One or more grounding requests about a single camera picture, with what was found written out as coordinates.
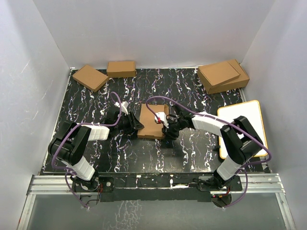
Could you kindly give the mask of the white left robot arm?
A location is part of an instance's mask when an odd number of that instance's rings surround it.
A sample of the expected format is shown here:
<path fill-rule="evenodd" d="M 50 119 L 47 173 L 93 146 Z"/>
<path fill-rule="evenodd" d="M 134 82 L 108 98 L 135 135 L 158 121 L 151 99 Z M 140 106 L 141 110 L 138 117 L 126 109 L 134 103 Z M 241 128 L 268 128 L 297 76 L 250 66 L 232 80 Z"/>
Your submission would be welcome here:
<path fill-rule="evenodd" d="M 88 191 L 94 191 L 99 186 L 99 179 L 94 176 L 95 169 L 83 156 L 89 141 L 107 140 L 109 134 L 119 128 L 125 134 L 131 134 L 143 129 L 144 125 L 136 118 L 134 113 L 122 113 L 119 111 L 108 114 L 106 120 L 97 126 L 65 121 L 48 146 L 48 153 L 55 159 L 63 162 L 70 172 L 81 179 L 82 185 Z"/>

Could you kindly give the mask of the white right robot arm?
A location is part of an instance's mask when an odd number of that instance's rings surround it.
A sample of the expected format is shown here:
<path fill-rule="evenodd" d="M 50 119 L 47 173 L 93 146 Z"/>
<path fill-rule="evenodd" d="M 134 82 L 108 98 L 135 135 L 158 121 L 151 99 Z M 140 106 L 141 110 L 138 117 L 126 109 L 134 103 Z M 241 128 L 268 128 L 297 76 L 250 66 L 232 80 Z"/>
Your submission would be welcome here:
<path fill-rule="evenodd" d="M 256 130 L 244 116 L 223 121 L 206 112 L 190 113 L 178 105 L 175 105 L 175 112 L 175 115 L 156 113 L 155 121 L 163 124 L 162 132 L 166 139 L 177 139 L 179 132 L 185 128 L 204 130 L 223 139 L 227 157 L 213 176 L 204 181 L 207 186 L 225 190 L 238 170 L 264 147 Z"/>

